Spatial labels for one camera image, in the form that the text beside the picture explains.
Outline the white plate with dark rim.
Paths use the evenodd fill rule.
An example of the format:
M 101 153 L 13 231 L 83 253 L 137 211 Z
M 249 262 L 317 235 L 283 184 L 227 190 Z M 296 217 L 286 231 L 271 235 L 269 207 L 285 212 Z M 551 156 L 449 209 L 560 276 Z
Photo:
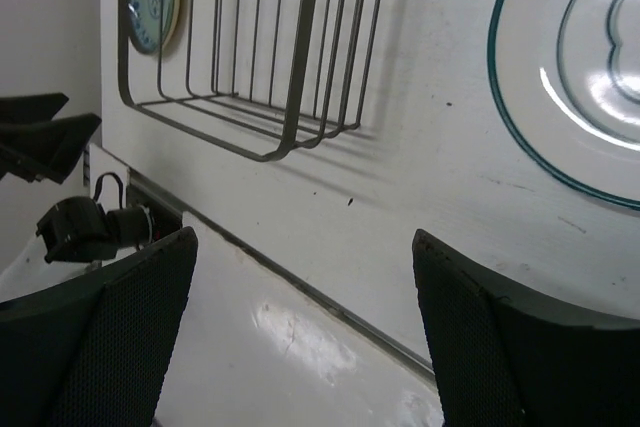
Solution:
M 639 0 L 495 0 L 490 90 L 507 130 L 582 194 L 639 206 Z

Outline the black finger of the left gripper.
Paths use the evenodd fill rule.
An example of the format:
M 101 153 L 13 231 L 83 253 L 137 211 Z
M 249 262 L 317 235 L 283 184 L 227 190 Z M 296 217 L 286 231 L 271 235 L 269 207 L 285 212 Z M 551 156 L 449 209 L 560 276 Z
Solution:
M 32 124 L 1 125 L 1 178 L 11 174 L 32 183 L 63 184 L 99 129 L 96 114 Z
M 0 99 L 2 122 L 50 121 L 65 106 L 69 98 L 63 93 L 36 94 Z

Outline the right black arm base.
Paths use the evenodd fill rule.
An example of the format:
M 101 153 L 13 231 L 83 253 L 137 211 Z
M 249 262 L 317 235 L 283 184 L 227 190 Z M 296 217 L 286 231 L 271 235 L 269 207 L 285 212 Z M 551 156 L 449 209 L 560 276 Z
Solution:
M 99 203 L 107 178 L 118 189 L 118 207 L 110 211 Z M 182 228 L 179 215 L 138 192 L 131 204 L 125 204 L 124 195 L 130 191 L 120 176 L 106 172 L 97 178 L 91 197 L 70 197 L 51 207 L 36 230 L 46 247 L 45 262 L 111 260 L 123 249 L 141 250 Z

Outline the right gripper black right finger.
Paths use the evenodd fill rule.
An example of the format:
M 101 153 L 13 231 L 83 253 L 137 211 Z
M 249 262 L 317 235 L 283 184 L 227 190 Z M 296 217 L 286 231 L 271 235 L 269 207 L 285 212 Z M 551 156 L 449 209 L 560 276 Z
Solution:
M 638 425 L 637 320 L 535 291 L 422 229 L 412 254 L 445 425 Z

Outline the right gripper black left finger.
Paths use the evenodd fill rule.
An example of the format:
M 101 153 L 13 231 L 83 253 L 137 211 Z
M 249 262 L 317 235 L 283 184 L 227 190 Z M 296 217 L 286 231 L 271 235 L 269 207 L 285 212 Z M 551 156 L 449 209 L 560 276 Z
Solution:
M 195 269 L 185 227 L 1 304 L 4 426 L 149 426 Z

